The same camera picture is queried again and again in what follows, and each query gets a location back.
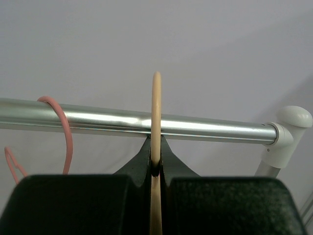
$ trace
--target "metal rod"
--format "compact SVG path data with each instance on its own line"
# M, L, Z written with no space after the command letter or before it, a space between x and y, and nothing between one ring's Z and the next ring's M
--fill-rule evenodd
M307 226L313 218L313 192L301 208L300 215L304 226Z
M151 131L151 113L61 104L73 133L139 136ZM59 118L45 103L0 98L0 128L62 132ZM162 115L162 134L168 139L271 144L271 125L197 117Z
M279 168L275 168L261 161L258 166L258 169L255 172L255 176L269 176L272 178L276 178L279 171L280 171Z

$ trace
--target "pink hanger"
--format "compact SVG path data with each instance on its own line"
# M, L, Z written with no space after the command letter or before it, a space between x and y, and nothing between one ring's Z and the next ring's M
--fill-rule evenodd
M65 116L61 106L53 98L51 98L49 96L42 96L37 101L46 102L49 105L51 105L51 107L53 108L53 110L58 115L58 117L61 121L62 127L64 129L65 141L66 141L66 146L67 146L67 153L66 153L66 158L65 158L64 168L63 168L63 174L66 175L66 174L68 174L70 163L71 163L72 157L73 157L73 137L72 137L72 133L70 131L67 117ZM16 161L16 159L15 159L15 157L14 157L14 155L13 155L13 153L9 147L4 148L4 153L5 153L5 158L6 158L6 161L8 163L8 166L9 166L10 171L12 173L12 176L15 180L15 183L18 183L19 179L16 175L14 167L16 169L18 169L22 173L23 176L27 176L27 173L24 170L24 168L18 164L18 162Z

